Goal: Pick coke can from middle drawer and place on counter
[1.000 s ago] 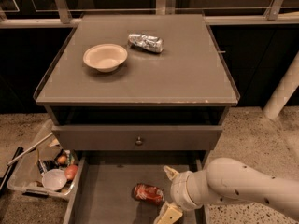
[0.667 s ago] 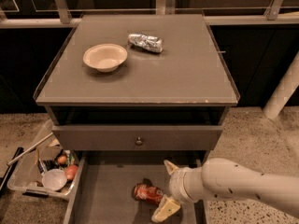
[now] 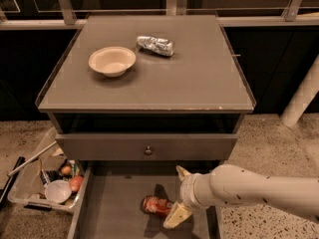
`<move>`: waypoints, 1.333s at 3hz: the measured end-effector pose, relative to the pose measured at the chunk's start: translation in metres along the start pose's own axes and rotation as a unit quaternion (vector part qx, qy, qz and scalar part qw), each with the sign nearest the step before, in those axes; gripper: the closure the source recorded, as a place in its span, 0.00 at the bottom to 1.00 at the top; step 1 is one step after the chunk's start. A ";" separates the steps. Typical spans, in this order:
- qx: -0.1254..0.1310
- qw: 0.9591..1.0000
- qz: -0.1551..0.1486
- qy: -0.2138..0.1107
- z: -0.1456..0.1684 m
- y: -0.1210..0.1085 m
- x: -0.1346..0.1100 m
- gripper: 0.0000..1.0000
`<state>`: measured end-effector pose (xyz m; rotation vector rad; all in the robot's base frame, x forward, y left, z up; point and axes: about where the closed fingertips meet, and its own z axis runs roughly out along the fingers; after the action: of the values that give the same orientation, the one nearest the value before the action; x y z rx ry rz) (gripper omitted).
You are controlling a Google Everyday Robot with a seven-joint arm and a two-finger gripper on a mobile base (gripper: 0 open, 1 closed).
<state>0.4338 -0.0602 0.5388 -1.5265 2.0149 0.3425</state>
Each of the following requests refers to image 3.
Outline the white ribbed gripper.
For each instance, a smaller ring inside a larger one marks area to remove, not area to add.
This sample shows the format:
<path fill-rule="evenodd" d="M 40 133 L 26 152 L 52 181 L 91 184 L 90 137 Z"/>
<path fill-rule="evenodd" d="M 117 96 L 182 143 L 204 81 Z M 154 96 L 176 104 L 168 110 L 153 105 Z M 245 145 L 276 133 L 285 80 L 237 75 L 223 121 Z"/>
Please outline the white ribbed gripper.
<path fill-rule="evenodd" d="M 178 165 L 176 172 L 180 185 L 180 199 L 182 202 L 175 202 L 166 217 L 163 227 L 166 229 L 174 229 L 187 218 L 192 215 L 192 210 L 202 209 L 202 205 L 198 202 L 195 193 L 194 185 L 199 174 L 191 174 L 184 167 Z"/>

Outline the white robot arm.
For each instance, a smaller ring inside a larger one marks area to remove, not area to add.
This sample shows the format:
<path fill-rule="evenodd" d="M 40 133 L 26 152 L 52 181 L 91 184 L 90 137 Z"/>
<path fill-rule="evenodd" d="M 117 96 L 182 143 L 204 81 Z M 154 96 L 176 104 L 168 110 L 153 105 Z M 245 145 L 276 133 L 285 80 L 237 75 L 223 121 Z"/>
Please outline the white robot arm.
<path fill-rule="evenodd" d="M 223 164 L 206 174 L 176 168 L 180 200 L 175 202 L 163 226 L 173 229 L 194 211 L 211 206 L 266 204 L 298 217 L 319 219 L 319 179 L 266 176 Z"/>

